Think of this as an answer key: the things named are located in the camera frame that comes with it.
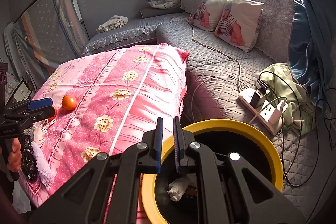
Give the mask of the person left hand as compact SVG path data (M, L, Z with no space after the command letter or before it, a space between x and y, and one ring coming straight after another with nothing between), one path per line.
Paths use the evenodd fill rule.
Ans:
M22 163L21 144L18 138L12 142L12 151L9 153L7 169L11 172L17 172Z

